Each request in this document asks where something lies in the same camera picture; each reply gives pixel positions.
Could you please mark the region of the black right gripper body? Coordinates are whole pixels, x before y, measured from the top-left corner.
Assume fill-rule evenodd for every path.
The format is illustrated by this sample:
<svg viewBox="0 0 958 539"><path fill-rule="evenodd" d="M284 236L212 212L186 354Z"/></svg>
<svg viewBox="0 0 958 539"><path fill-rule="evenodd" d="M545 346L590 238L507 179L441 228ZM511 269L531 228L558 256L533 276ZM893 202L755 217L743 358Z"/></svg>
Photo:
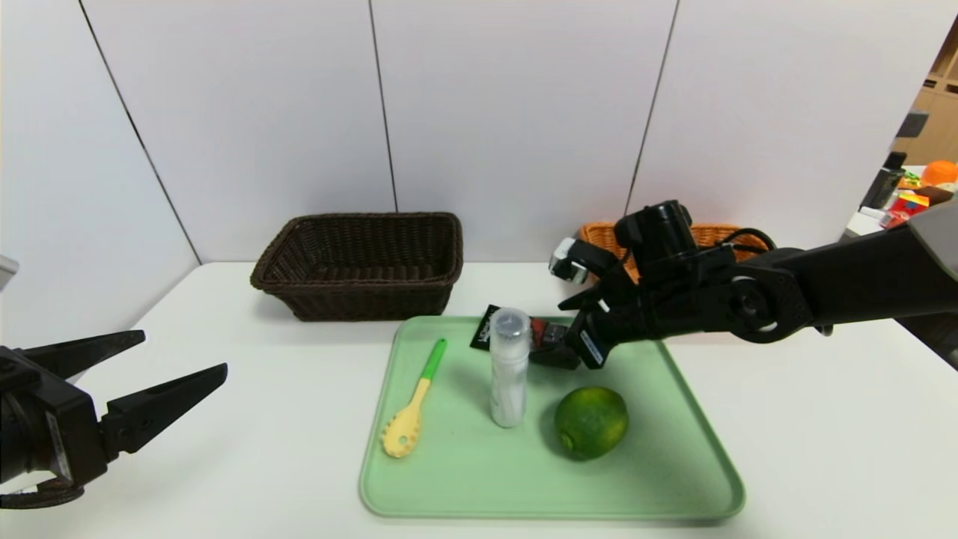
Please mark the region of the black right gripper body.
<svg viewBox="0 0 958 539"><path fill-rule="evenodd" d="M619 344L644 338L639 287L629 279L599 281L565 300L566 311L577 311L565 335L589 369L604 368Z"/></svg>

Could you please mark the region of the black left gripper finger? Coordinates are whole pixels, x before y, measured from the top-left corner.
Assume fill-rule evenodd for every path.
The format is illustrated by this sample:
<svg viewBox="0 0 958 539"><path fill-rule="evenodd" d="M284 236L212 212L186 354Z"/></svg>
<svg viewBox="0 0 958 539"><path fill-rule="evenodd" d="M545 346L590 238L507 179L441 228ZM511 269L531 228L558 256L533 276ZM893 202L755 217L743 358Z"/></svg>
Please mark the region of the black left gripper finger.
<svg viewBox="0 0 958 539"><path fill-rule="evenodd" d="M137 329L14 351L52 375L69 379L145 341L146 333Z"/></svg>
<svg viewBox="0 0 958 539"><path fill-rule="evenodd" d="M228 365L220 364L106 403L100 434L107 463L134 454L225 383Z"/></svg>

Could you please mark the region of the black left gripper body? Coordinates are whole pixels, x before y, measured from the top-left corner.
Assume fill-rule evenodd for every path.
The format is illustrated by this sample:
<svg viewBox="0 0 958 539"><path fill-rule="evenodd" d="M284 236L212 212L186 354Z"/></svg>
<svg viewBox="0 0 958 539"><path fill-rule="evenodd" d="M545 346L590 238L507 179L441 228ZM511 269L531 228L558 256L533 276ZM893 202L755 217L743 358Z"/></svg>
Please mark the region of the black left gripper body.
<svg viewBox="0 0 958 539"><path fill-rule="evenodd" d="M78 488L105 473L92 398L68 381L78 371L7 346L1 362L2 481L50 472Z"/></svg>

